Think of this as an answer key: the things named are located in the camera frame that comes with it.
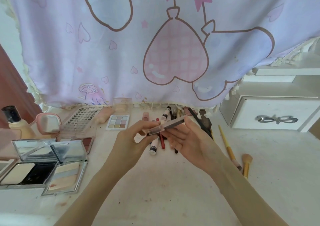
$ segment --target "hand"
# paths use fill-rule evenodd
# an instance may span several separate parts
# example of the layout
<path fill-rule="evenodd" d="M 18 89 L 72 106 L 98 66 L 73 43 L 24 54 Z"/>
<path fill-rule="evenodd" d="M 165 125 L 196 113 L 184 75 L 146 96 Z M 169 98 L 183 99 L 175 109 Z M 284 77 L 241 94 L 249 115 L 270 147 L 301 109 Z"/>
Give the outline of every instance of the hand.
<path fill-rule="evenodd" d="M 212 171 L 217 153 L 222 151 L 218 145 L 190 118 L 184 119 L 184 124 L 161 132 L 170 144 L 177 149 L 193 165 L 206 173 Z"/>
<path fill-rule="evenodd" d="M 158 126 L 160 122 L 138 121 L 117 135 L 115 144 L 106 160 L 105 166 L 111 167 L 120 176 L 124 176 L 140 159 L 147 145 L 157 139 L 156 134 L 146 136 L 139 143 L 134 141 L 137 133 L 146 135 L 142 130 Z"/>

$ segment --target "tabletop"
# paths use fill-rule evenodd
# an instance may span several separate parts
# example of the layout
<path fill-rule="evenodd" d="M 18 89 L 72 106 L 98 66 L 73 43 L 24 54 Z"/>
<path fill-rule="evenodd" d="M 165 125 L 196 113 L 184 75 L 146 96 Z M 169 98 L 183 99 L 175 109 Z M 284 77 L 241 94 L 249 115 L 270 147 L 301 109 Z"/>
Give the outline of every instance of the tabletop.
<path fill-rule="evenodd" d="M 55 111 L 62 117 L 70 113 Z M 163 111 L 134 107 L 129 125 L 141 120 L 143 112 L 149 112 L 151 120 L 160 118 Z M 226 155 L 218 124 L 239 162 L 243 153 L 252 155 L 249 182 L 279 216 L 290 226 L 318 224 L 318 139 L 290 130 L 232 129 L 219 111 L 210 120 L 214 139 Z M 98 126 L 77 194 L 41 196 L 43 189 L 0 190 L 0 226 L 53 225 L 108 157 L 118 132 L 106 131 L 106 124 Z M 159 144 L 155 156 L 146 148 L 137 165 L 110 192 L 93 225 L 241 225 L 213 180 L 165 143 L 166 149 Z"/>

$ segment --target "brush bristles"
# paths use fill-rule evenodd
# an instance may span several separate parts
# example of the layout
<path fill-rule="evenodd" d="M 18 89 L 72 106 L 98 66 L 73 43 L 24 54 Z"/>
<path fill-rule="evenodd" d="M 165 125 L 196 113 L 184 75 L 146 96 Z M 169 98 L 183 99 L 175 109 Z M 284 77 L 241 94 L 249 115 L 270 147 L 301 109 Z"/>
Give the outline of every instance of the brush bristles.
<path fill-rule="evenodd" d="M 241 165 L 238 163 L 238 161 L 236 161 L 235 159 L 232 160 L 232 163 L 238 168 L 239 171 L 242 170 Z"/>
<path fill-rule="evenodd" d="M 242 161 L 243 161 L 243 163 L 251 164 L 252 160 L 253 160 L 253 158 L 252 158 L 251 155 L 249 155 L 249 154 L 243 154 L 243 155 L 242 155 Z"/>

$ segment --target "fabric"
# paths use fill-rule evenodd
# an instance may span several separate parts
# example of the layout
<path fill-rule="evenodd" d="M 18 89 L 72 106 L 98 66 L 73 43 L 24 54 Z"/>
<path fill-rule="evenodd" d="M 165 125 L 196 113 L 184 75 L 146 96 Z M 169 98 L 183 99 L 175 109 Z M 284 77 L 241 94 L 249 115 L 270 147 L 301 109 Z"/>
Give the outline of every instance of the fabric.
<path fill-rule="evenodd" d="M 318 0 L 10 2 L 30 78 L 55 106 L 213 107 L 251 68 L 320 33 Z"/>

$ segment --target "white wall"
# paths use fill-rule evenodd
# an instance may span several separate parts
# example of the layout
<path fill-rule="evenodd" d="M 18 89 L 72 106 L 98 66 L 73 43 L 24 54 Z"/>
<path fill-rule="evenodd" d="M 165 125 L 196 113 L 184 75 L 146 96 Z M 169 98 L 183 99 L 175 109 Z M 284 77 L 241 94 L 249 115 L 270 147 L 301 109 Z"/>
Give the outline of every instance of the white wall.
<path fill-rule="evenodd" d="M 22 47 L 19 32 L 16 29 L 15 21 L 5 13 L 5 10 L 6 6 L 0 3 L 0 44 L 21 78 L 26 81 L 26 75 L 23 73 Z"/>

